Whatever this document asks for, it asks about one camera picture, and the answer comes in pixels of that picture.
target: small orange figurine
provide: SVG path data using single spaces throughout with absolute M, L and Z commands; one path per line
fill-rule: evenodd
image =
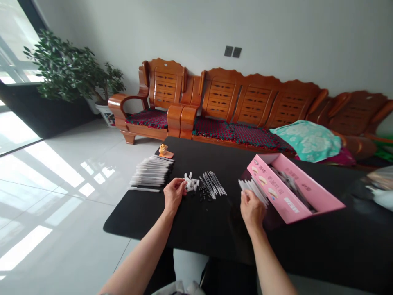
M 164 157 L 164 158 L 168 158 L 168 159 L 172 159 L 173 158 L 173 153 L 167 151 L 168 146 L 165 144 L 160 145 L 160 157 Z

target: green object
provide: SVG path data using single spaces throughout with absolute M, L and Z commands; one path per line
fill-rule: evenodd
M 105 63 L 105 70 L 98 64 L 88 48 L 77 48 L 70 41 L 62 41 L 51 31 L 41 30 L 40 41 L 30 50 L 23 51 L 39 66 L 44 82 L 38 87 L 43 97 L 69 102 L 91 95 L 97 104 L 107 105 L 111 94 L 124 91 L 123 73 Z
M 316 163 L 339 154 L 341 149 L 340 137 L 310 121 L 299 120 L 270 132 L 289 143 L 302 161 Z
M 393 142 L 393 136 L 387 136 L 387 137 L 381 137 L 383 139 L 388 139 L 391 140 Z M 393 143 L 386 143 L 383 141 L 378 141 L 378 140 L 374 140 L 374 143 L 378 146 L 378 147 L 383 147 L 383 146 L 393 146 Z
M 385 151 L 381 147 L 378 148 L 377 152 L 375 153 L 375 156 L 393 163 L 393 154 L 389 153 L 388 151 Z

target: window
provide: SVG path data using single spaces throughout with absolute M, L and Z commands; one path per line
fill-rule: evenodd
M 41 82 L 38 66 L 23 53 L 33 48 L 38 35 L 18 0 L 0 0 L 0 80 L 4 84 Z

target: sofa backrest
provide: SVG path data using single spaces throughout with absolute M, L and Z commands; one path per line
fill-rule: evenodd
M 187 90 L 188 69 L 174 61 L 160 58 L 142 64 L 145 83 L 149 87 L 150 107 L 168 109 L 179 103 L 181 94 Z
M 265 129 L 281 127 L 304 120 L 311 106 L 315 109 L 327 95 L 327 90 L 311 82 L 282 83 L 274 76 L 249 75 L 242 85 L 233 121 Z
M 327 113 L 327 128 L 342 135 L 361 135 L 387 102 L 388 98 L 382 93 L 367 91 L 341 93 L 334 98 L 333 106 Z
M 244 77 L 235 70 L 214 68 L 203 71 L 201 83 L 205 91 L 202 116 L 223 118 L 230 122 Z

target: person's left hand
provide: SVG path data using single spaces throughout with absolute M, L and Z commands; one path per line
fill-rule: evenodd
M 164 188 L 165 209 L 167 213 L 175 216 L 179 208 L 182 196 L 187 194 L 185 186 L 187 182 L 184 178 L 175 178 Z

